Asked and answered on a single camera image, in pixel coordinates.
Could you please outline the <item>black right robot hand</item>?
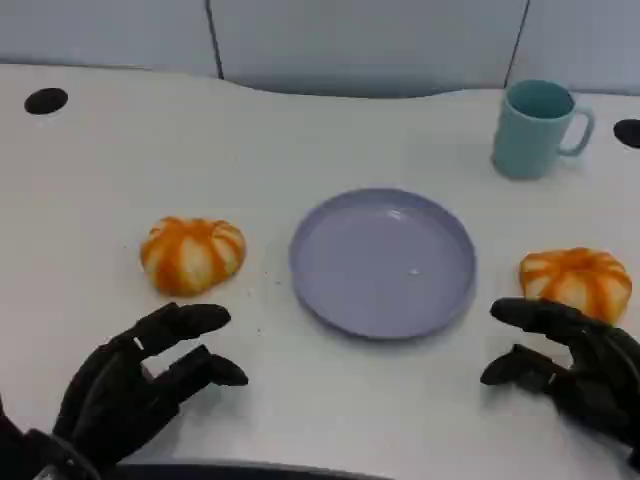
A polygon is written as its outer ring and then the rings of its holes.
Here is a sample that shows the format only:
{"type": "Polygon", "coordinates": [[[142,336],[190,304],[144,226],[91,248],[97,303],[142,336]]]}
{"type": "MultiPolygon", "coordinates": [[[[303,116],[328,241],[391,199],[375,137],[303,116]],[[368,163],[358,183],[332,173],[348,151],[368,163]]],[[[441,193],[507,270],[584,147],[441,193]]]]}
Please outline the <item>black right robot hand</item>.
{"type": "Polygon", "coordinates": [[[514,385],[549,397],[560,414],[629,447],[627,463],[638,471],[639,342],[618,327],[545,299],[503,297],[494,301],[490,314],[502,323],[566,346],[572,364],[562,367],[516,344],[485,368],[480,382],[514,385]]]}

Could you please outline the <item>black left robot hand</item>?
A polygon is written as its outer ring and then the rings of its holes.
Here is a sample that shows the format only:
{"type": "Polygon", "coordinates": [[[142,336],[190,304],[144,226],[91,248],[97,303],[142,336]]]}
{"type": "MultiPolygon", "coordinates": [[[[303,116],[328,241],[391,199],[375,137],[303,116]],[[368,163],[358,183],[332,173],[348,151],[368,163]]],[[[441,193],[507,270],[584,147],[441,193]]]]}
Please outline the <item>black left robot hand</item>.
{"type": "Polygon", "coordinates": [[[53,434],[97,470],[108,470],[141,449],[175,418],[183,402],[211,384],[244,386],[232,361],[200,345],[158,376],[144,360],[181,341],[221,329],[231,320],[215,304],[168,303],[96,348],[63,396],[53,434]]]}

